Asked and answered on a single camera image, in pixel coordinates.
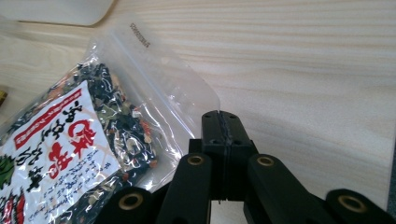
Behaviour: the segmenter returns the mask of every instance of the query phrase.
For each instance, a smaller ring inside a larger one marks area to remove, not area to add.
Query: white label
[[[42,108],[0,154],[3,223],[48,223],[120,169],[86,81]]]

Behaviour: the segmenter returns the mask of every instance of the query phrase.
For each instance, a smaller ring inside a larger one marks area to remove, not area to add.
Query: plastic bag
[[[138,21],[0,128],[3,223],[93,223],[117,191],[167,183],[216,94]]]

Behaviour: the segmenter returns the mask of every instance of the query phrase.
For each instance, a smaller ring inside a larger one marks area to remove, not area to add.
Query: white object
[[[113,0],[0,0],[0,16],[14,21],[93,25]]]

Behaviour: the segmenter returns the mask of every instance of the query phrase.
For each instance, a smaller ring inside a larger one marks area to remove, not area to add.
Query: wood grain
[[[385,208],[396,121],[395,1],[117,1],[93,27],[0,23],[0,121],[71,69],[93,31],[136,14],[309,191]]]

